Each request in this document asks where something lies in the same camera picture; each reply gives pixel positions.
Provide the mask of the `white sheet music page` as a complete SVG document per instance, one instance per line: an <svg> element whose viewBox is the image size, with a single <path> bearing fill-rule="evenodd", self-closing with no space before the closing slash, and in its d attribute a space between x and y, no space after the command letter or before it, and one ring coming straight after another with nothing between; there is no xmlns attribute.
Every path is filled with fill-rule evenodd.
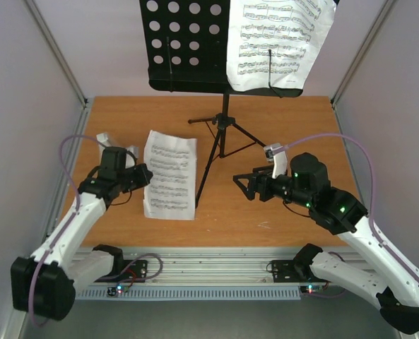
<svg viewBox="0 0 419 339"><path fill-rule="evenodd" d="M195 138L150 131L143 152L143 161L153 173L143 195L147 218L183 221L195 218L196 146Z"/></svg>
<svg viewBox="0 0 419 339"><path fill-rule="evenodd" d="M337 1L231 1L226 74L233 90L302 90Z"/></svg>

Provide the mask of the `white grey metronome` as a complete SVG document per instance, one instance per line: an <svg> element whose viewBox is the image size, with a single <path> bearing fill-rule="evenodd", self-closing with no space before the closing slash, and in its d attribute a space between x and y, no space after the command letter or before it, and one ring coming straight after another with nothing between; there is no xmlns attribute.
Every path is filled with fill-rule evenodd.
<svg viewBox="0 0 419 339"><path fill-rule="evenodd" d="M99 156L102 156L102 152L106 147L114 146L114 141L107 132L99 133L96 139L98 141Z"/></svg>

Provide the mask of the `black tripod music stand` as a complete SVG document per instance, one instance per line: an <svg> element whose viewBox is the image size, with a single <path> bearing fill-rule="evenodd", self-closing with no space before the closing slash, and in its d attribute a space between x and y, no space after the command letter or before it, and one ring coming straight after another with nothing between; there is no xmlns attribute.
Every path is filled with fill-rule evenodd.
<svg viewBox="0 0 419 339"><path fill-rule="evenodd" d="M212 117L189 119L189 124L213 124L217 128L196 200L213 161L228 156L228 127L265 144L236 123L228 114L230 95L235 93L226 75L229 1L140 1L141 20L148 57L149 86L154 90L210 93L223 96L221 112Z"/></svg>

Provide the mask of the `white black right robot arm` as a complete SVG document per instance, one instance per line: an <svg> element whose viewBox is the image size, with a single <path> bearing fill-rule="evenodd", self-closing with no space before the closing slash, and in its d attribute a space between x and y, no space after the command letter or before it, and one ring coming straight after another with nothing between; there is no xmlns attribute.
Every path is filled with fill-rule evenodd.
<svg viewBox="0 0 419 339"><path fill-rule="evenodd" d="M233 177L248 200L282 199L307 209L318 226L349 244L373 268L352 267L321 247L306 244L293 259L300 281L325 280L363 298L382 318L407 335L419 332L419 268L413 265L370 219L351 193L329 181L326 165L310 153L290 161L290 170L275 175L259 167Z"/></svg>

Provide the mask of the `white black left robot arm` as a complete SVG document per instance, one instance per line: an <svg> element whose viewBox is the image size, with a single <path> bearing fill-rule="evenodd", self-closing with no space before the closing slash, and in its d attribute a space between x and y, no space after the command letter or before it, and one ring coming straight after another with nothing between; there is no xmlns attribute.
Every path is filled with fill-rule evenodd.
<svg viewBox="0 0 419 339"><path fill-rule="evenodd" d="M12 263L14 309L60 321L70 312L78 292L93 282L117 281L124 276L123 251L114 246L100 244L82 261L72 260L90 229L120 194L150 184L153 173L146 164L126 166L130 155L126 148L104 149L100 164L80 183L56 229L31 255Z"/></svg>

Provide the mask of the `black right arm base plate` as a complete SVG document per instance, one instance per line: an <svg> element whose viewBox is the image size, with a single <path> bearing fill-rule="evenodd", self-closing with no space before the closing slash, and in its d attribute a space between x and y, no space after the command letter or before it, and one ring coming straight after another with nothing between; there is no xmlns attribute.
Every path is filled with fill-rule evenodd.
<svg viewBox="0 0 419 339"><path fill-rule="evenodd" d="M294 260L272 260L266 265L266 271L276 283L327 283L327 280L317 278L309 269Z"/></svg>

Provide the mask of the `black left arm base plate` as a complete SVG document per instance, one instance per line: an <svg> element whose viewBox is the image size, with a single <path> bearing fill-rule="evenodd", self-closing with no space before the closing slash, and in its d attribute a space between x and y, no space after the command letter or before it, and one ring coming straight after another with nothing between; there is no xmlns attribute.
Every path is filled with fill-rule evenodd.
<svg viewBox="0 0 419 339"><path fill-rule="evenodd" d="M135 263L131 264L126 271L121 275L118 275L115 278L108 278L107 276L102 277L96 280L97 283L117 283L122 280L127 280L128 282L132 281L134 278L135 283L143 283L148 272L148 261L147 260L138 260Z"/></svg>

